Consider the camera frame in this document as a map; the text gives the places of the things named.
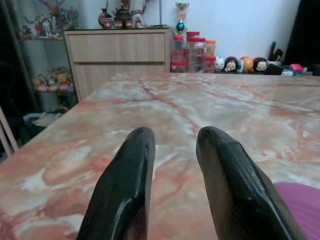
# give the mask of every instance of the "shelf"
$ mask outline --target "shelf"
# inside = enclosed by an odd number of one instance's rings
[[[48,38],[35,38],[35,39],[19,39],[21,42],[27,42],[27,41],[65,41],[65,39],[48,39]]]

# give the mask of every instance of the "white wall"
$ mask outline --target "white wall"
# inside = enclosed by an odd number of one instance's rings
[[[98,16],[102,13],[101,9],[105,9],[107,0],[76,0],[79,1],[79,15],[81,23],[85,29],[101,29],[98,23]],[[120,0],[109,0],[108,13],[114,16],[112,11],[116,12],[116,8],[121,7]]]
[[[216,39],[216,55],[267,57],[273,41],[287,50],[300,0],[189,0],[185,24]],[[145,20],[159,24],[159,2],[150,0]],[[175,0],[162,0],[162,23],[177,24]]]

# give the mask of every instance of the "red vase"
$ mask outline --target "red vase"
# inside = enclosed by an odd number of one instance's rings
[[[112,21],[108,18],[111,16],[107,13],[107,9],[101,8],[102,13],[98,17],[98,22],[99,24],[104,28],[104,29],[110,29],[112,28]]]

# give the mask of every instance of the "wooden cabinet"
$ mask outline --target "wooden cabinet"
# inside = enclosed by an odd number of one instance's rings
[[[169,72],[172,29],[65,31],[78,99],[116,73]]]

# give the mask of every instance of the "display shelf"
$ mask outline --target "display shelf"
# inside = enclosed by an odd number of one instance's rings
[[[6,0],[1,4],[35,110],[72,108],[77,103],[75,91],[35,89],[40,85],[73,84],[64,31],[78,27],[78,1]]]

